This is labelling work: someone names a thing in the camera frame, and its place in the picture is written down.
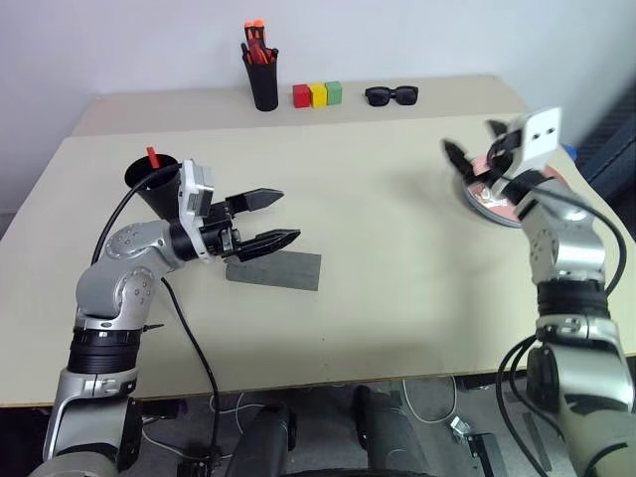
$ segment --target floor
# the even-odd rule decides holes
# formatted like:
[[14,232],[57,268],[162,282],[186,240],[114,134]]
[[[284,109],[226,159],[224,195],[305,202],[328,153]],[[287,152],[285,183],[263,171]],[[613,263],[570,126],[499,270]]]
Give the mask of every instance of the floor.
[[[399,382],[369,384],[372,389],[401,396]],[[297,446],[289,454],[287,472],[320,468],[361,468],[366,467],[367,456],[358,445],[353,420],[349,415],[349,405],[355,386],[319,387],[286,390],[269,393],[247,394],[241,404],[249,402],[285,401],[298,414]],[[407,389],[413,408],[420,416],[435,420],[452,408],[452,381],[448,378],[430,380],[411,380]],[[512,394],[505,390],[512,420],[518,426],[521,435],[537,455],[537,446],[543,451],[543,465],[549,475],[555,477],[573,476],[573,470],[567,460],[562,442],[555,433],[540,419],[524,415],[525,408],[515,401]],[[222,397],[222,408],[230,409],[236,405],[238,395]],[[258,412],[257,408],[248,408],[240,414],[243,427]],[[468,447],[458,443],[448,426],[448,421],[438,424],[418,422],[408,410],[409,419],[419,438],[421,447],[428,459],[430,473],[436,476],[481,476],[479,459],[473,458]],[[536,473],[525,460],[519,448],[506,430],[495,402],[494,387],[474,391],[462,391],[457,394],[456,414],[468,422],[474,432],[492,432],[497,436],[504,463],[510,476],[534,476]],[[161,420],[146,425],[147,434],[190,452],[196,452],[208,444],[212,414],[208,400],[204,397],[187,400],[187,409],[183,409],[175,420]],[[530,427],[536,427],[539,437],[531,439]],[[235,413],[222,416],[220,445],[224,453],[231,453],[239,439]],[[144,440],[141,455],[137,463],[123,477],[174,477],[176,466],[182,458]],[[223,477],[228,460],[216,470],[215,475]]]

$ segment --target pen holder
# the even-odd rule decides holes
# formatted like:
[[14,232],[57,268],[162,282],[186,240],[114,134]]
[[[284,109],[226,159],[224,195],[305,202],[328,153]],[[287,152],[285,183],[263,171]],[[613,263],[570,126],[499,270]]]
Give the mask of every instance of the pen holder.
[[[159,159],[161,167],[177,164],[177,160],[174,157],[166,154],[157,154],[157,159]],[[150,158],[144,156],[130,164],[123,179],[126,185],[132,188],[140,180],[156,170],[158,169],[152,168]],[[179,198],[177,197],[179,194],[179,183],[180,176],[177,170],[150,181],[145,189],[139,191],[139,195],[160,219],[165,221],[179,219]]]
[[242,57],[245,64],[251,94],[254,96],[254,105],[259,111],[273,111],[278,107],[278,83],[276,82],[276,64],[266,65],[249,64],[245,55]]

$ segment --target red pen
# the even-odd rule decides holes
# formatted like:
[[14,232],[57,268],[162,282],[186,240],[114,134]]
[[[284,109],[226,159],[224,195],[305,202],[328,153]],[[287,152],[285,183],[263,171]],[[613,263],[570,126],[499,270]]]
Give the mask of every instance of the red pen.
[[159,169],[161,167],[161,163],[159,162],[155,148],[152,146],[146,147],[146,153],[148,154],[148,159],[150,159],[150,165],[152,168]]

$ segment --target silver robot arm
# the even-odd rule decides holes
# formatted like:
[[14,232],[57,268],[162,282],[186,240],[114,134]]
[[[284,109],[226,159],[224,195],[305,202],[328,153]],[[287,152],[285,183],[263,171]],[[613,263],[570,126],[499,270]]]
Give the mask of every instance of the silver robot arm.
[[129,395],[137,383],[141,335],[152,328],[146,322],[162,277],[193,259],[265,255],[300,234],[275,230],[240,241],[234,215],[267,207],[283,194],[258,189],[212,204],[213,191],[207,171],[185,161],[180,220],[121,229],[79,279],[69,362],[60,374],[45,462],[32,477],[112,477],[136,460],[141,405]]
[[517,206],[530,242],[542,342],[528,358],[531,401],[552,415],[577,475],[631,475],[634,386],[607,307],[605,249],[592,229],[594,216],[572,203],[586,206],[585,200],[541,174],[558,147],[559,120],[560,111],[549,109],[510,125],[491,121],[497,136],[488,153],[491,171],[480,176],[457,145],[444,141],[444,148],[466,182],[483,182]]

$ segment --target sunglasses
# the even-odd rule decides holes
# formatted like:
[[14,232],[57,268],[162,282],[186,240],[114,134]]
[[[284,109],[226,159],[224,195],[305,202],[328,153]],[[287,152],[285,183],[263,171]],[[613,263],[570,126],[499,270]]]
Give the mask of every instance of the sunglasses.
[[417,86],[398,86],[396,89],[384,86],[368,87],[365,96],[371,106],[386,106],[392,97],[397,104],[411,106],[417,102]]

